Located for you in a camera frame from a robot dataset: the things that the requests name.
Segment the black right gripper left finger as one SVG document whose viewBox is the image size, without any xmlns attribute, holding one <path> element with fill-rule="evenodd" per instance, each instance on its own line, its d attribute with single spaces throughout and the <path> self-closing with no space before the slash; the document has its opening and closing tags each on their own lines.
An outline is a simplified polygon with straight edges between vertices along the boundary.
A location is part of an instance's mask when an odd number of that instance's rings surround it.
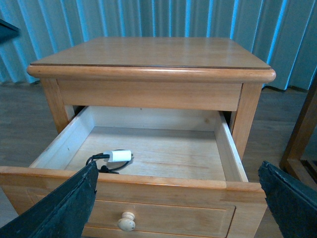
<svg viewBox="0 0 317 238">
<path fill-rule="evenodd" d="M 99 170 L 90 162 L 0 229 L 2 238 L 79 238 L 91 215 Z"/>
</svg>

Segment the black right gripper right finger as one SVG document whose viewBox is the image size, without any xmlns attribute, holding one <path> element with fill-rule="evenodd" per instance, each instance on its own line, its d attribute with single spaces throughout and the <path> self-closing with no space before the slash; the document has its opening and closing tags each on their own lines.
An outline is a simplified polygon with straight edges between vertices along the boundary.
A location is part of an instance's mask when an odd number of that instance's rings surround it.
<svg viewBox="0 0 317 238">
<path fill-rule="evenodd" d="M 259 181 L 266 203 L 285 238 L 317 236 L 317 192 L 268 161 L 263 161 Z"/>
</svg>

